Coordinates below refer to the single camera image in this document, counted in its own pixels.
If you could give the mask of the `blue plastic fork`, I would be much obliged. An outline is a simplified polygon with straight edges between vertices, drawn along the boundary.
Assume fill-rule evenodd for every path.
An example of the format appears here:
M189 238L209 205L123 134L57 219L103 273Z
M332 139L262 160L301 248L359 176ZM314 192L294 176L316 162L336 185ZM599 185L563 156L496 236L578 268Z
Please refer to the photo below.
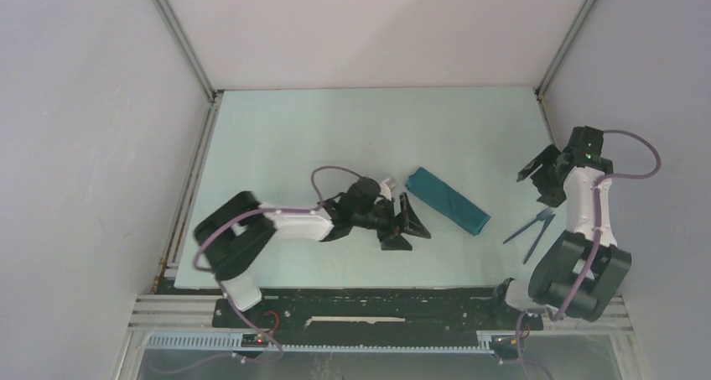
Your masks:
M548 207L548 208L546 208L546 209L544 209L544 210L538 212L538 213L536 214L536 216L535 216L531 221L529 221L529 222L528 222L527 224L525 224L523 227L517 229L517 230L516 230L514 233L512 233L508 238L506 238L506 239L503 241L503 244L507 244L508 242L510 242L511 240L513 240L514 238L516 238L516 237L518 237L519 235L521 235L523 232L525 232L525 231L526 231L527 229L529 229L531 226L534 226L535 224L537 224L538 222L543 223L543 221L544 221L548 216L551 216L551 215L555 215L555 211L554 211L554 209L551 208L551 207Z

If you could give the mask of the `teal satin napkin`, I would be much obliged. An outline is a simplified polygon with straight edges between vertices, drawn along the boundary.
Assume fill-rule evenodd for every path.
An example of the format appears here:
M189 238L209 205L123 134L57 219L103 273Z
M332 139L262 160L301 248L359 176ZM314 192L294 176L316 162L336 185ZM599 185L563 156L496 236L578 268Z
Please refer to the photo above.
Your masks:
M472 236L478 236L490 215L423 167L407 177L407 190Z

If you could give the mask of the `blue plastic knife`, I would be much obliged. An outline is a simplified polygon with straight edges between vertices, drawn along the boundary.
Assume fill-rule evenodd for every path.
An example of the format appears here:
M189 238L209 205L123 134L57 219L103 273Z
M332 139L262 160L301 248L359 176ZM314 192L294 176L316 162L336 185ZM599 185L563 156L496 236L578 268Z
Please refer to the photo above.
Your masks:
M544 236L545 232L548 230L548 227L550 226L550 224L553 222L554 219L555 219L555 215L551 215L551 216L548 216L548 217L543 221L543 223L542 223L542 229L541 229L541 231L538 233L538 235L537 235L535 241L532 243L532 245L531 245L530 248L528 249L527 254L525 255L525 257L524 257L524 259L523 259L523 264L527 264L527 263L529 262L529 260L531 259L532 255L533 255L534 252L536 251L537 246L539 245L539 242L542 240L542 237Z

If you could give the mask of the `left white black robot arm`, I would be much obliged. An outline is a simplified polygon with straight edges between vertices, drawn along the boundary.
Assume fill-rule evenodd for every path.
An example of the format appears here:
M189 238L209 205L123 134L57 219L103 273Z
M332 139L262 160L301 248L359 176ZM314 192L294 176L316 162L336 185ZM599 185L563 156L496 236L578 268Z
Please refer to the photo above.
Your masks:
M262 322L265 304L249 269L271 240L333 242L355 228L375 232L383 251L410 251L409 237L431 237L407 194L393 196L388 181L360 177L346 191L310 208L273 206L242 191L194 229L198 250L193 266L213 276L233 316L251 327Z

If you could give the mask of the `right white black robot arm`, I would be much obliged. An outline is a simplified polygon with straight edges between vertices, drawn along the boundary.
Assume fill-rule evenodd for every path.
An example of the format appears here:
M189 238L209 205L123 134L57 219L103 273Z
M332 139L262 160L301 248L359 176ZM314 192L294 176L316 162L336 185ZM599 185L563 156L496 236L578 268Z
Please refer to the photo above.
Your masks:
M615 296L631 268L631 255L618 247L611 231L608 194L613 163L602 155L604 133L578 126L562 149L547 146L517 178L531 179L538 202L547 209L537 215L549 221L565 206L567 226L548 249L527 281L508 278L487 306L490 322L508 328L522 311L550 309L563 317L596 321Z

